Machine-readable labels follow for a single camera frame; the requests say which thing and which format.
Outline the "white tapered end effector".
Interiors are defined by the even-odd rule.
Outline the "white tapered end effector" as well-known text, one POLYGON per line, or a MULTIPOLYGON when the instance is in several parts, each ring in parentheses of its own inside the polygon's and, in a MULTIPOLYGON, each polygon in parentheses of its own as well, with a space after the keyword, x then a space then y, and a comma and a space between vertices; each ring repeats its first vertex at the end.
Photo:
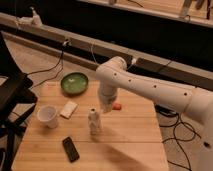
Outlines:
POLYGON ((113 103, 115 102, 115 97, 101 97, 100 98, 100 108, 103 113, 109 113, 112 111, 113 103))

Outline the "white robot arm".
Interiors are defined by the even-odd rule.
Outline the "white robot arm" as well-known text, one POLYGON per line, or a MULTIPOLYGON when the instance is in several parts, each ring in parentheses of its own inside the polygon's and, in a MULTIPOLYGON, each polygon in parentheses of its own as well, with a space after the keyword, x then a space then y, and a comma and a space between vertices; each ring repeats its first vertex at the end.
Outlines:
POLYGON ((203 147, 196 171, 213 169, 213 92, 191 85, 139 76, 126 69, 126 61, 119 56, 97 67, 101 111, 108 113, 112 110, 117 89, 123 88, 162 107, 185 114, 204 126, 203 147))

